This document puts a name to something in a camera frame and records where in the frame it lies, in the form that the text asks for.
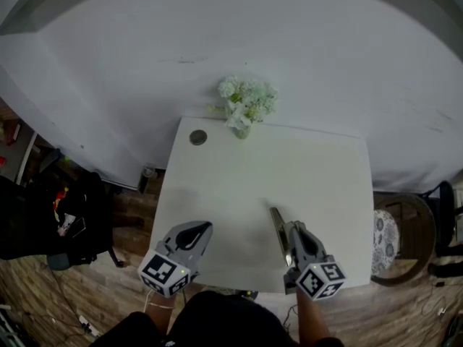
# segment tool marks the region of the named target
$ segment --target white flower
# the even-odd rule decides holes
[[[239,81],[236,77],[227,77],[218,86],[218,92],[226,99],[226,104],[223,108],[209,106],[209,110],[223,109],[228,127],[245,130],[253,122],[262,122],[265,116],[275,111],[277,91],[267,82]]]
[[[233,94],[237,93],[239,89],[238,79],[235,76],[227,77],[218,86],[218,93],[222,98],[230,98]]]

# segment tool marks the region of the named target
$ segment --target chair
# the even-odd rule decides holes
[[[439,198],[430,197],[438,190]],[[463,207],[455,208],[454,190],[448,181],[442,181],[436,188],[420,195],[433,212],[436,222],[436,251],[446,248],[454,236],[456,216],[463,213]]]
[[[424,199],[413,194],[392,194],[381,200],[376,210],[390,213],[399,229],[397,260],[415,260],[405,271],[384,278],[373,275],[371,280],[382,286],[398,286],[412,280],[428,264],[436,244],[436,227],[431,209]]]
[[[52,204],[57,190],[52,185],[37,179],[24,188],[0,176],[0,258],[46,254],[52,270],[66,270],[108,251],[114,264],[123,267],[112,247],[108,197],[100,176],[84,173],[70,185],[70,192],[86,197],[82,206],[86,229],[74,237],[57,233]]]

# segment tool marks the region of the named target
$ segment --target white table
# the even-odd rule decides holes
[[[205,144],[190,143],[204,130]],[[238,140],[223,121],[182,118],[171,152],[150,247],[180,223],[208,220],[213,235],[196,282],[284,292],[287,271],[269,207],[305,223],[347,274],[370,280],[373,190],[365,141],[255,125]]]

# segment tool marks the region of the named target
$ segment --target cable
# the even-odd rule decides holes
[[[82,325],[74,325],[74,324],[69,324],[68,322],[65,322],[65,321],[62,321],[60,319],[57,319],[53,316],[50,316],[50,315],[38,315],[38,314],[31,314],[30,312],[21,312],[22,313],[22,316],[21,316],[21,322],[24,322],[24,316],[28,316],[30,317],[31,319],[33,317],[49,317],[50,319],[53,319],[55,322],[60,322],[61,324],[65,324],[65,325],[68,325],[70,327],[78,327],[78,328],[81,328]]]
[[[188,300],[187,300],[187,295],[185,294],[185,288],[182,289],[182,293],[183,293],[183,302],[184,302],[184,306],[186,306]]]
[[[149,296],[153,293],[153,289],[151,289],[148,294],[146,295],[146,299],[145,299],[145,307],[143,307],[143,312],[146,312],[146,307],[148,305],[148,298]]]
[[[439,304],[439,302],[441,302],[441,300],[443,299],[444,303],[443,303],[443,308],[444,310],[446,310],[447,308],[447,299],[445,296],[442,296],[435,304],[434,306],[431,308],[431,310],[429,312],[427,312],[426,314],[423,314],[423,311],[425,309],[425,306],[428,304],[430,298],[433,296],[433,292],[434,292],[434,288],[443,288],[444,286],[463,286],[463,283],[458,283],[458,284],[448,284],[446,285],[443,281],[441,282],[438,282],[437,284],[431,284],[431,294],[429,295],[428,299],[426,300],[425,304],[423,304],[423,306],[421,307],[421,316],[428,316],[431,312],[433,312],[433,310],[436,308],[436,306]],[[460,295],[460,293],[463,291],[463,287],[462,289],[460,289],[458,291],[458,293],[455,295],[455,299],[458,297],[458,295]],[[423,343],[426,341],[426,339],[428,338],[429,336],[429,333],[431,332],[431,330],[433,329],[435,323],[433,323],[429,328],[428,328],[428,331],[426,332],[425,334],[425,337],[422,339],[420,345],[418,347],[422,347],[423,346]]]
[[[286,330],[286,332],[288,334],[289,334],[289,327],[291,326],[291,324],[286,325],[286,322],[289,319],[289,314],[291,313],[291,311],[293,311],[295,314],[297,314],[297,312],[295,312],[295,310],[294,310],[295,307],[297,307],[297,304],[293,304],[290,308],[288,308],[288,314],[286,315],[286,319],[283,321],[283,327],[284,327],[284,329]]]
[[[58,347],[60,344],[63,344],[65,343],[68,339],[70,339],[71,337],[82,337],[86,334],[87,332],[83,332],[83,333],[75,333],[75,334],[69,334],[64,340],[62,340],[61,342],[58,342],[56,345],[54,345],[54,347]]]
[[[434,284],[431,284],[431,294],[429,295],[429,297],[427,298],[425,304],[423,304],[423,306],[421,307],[421,316],[428,316],[431,312],[434,311],[435,307],[439,304],[439,302],[441,301],[441,299],[443,299],[443,308],[446,308],[446,305],[447,305],[447,298],[445,296],[442,296],[433,306],[433,308],[431,308],[431,310],[429,312],[427,312],[426,314],[423,314],[422,312],[424,311],[425,309],[425,306],[428,304],[429,300],[431,299],[431,297],[433,296],[433,292],[434,292],[434,288],[437,288]]]
[[[54,277],[55,281],[56,281],[56,284],[58,285],[58,289],[59,289],[59,292],[61,293],[61,295],[63,296],[64,300],[66,301],[67,305],[69,306],[69,308],[71,309],[72,313],[75,315],[77,321],[79,322],[80,324],[80,319],[79,319],[79,315],[76,313],[76,311],[74,310],[74,307],[71,306],[71,302],[69,302],[69,300],[66,298],[66,296],[64,295],[64,292],[63,292],[63,289],[61,287],[61,284],[59,284],[59,281],[58,281],[58,278],[56,277],[55,273],[53,272],[52,269],[50,269],[50,272],[52,274],[52,276]]]

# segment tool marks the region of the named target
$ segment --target wooden floor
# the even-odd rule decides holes
[[[130,312],[143,310],[146,289],[137,277],[137,267],[146,253],[153,226],[163,175],[150,179],[145,194],[125,192],[114,198],[115,218],[141,218],[142,228],[115,228],[117,255],[127,264],[117,269],[107,254],[91,265],[56,273],[64,294],[78,314],[102,333],[111,329]],[[346,346],[423,347],[439,346],[451,317],[463,299],[463,279],[433,288],[436,280],[422,273],[405,286],[384,288],[376,284],[343,290],[335,299],[320,303],[334,335]],[[201,286],[187,290],[187,298]],[[82,331],[76,317],[60,294],[42,256],[0,262],[0,296],[13,306],[11,318],[20,320],[29,334],[42,346],[88,346],[92,341]],[[281,321],[294,296],[259,294],[257,302],[268,307]],[[173,319],[184,306],[177,297]],[[438,309],[446,307],[441,319]],[[50,317],[27,316],[24,312]],[[297,339],[297,316],[289,315],[289,331]],[[68,335],[77,334],[68,339]]]

